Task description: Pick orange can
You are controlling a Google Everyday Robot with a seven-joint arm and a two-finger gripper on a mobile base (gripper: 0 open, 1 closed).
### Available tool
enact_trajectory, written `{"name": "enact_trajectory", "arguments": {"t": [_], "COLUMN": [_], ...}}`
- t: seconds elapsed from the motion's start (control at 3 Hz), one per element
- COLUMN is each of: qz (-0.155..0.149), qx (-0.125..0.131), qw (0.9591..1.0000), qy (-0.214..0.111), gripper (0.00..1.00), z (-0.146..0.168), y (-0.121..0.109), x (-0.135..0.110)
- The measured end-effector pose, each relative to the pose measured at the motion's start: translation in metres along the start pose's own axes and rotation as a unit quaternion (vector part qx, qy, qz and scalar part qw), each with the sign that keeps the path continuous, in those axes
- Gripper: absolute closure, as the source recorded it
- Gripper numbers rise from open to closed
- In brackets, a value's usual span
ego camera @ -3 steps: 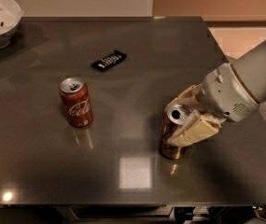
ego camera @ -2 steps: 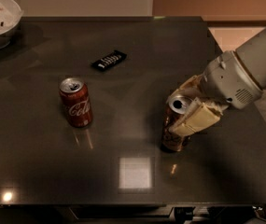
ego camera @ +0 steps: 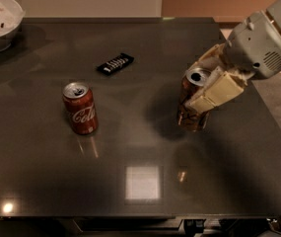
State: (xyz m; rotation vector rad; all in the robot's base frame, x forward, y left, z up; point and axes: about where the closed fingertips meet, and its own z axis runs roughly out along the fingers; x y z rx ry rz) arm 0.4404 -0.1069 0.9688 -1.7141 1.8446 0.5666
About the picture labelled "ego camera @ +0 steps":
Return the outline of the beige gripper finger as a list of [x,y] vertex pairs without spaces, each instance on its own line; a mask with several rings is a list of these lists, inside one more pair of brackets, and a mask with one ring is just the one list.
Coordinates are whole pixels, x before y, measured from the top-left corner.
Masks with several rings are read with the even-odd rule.
[[220,74],[215,70],[209,75],[203,88],[194,95],[194,106],[201,112],[210,111],[240,95],[245,87],[246,79],[240,73],[226,70]]
[[218,70],[220,74],[223,74],[226,71],[223,47],[222,44],[212,46],[186,70],[186,73],[210,75],[215,70]]

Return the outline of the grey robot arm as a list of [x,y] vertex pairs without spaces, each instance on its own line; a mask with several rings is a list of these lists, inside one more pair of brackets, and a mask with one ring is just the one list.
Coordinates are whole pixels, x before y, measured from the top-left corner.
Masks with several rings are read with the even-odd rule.
[[198,86],[184,100],[199,114],[240,95],[249,80],[268,79],[281,71],[281,0],[239,23],[186,70],[184,78]]

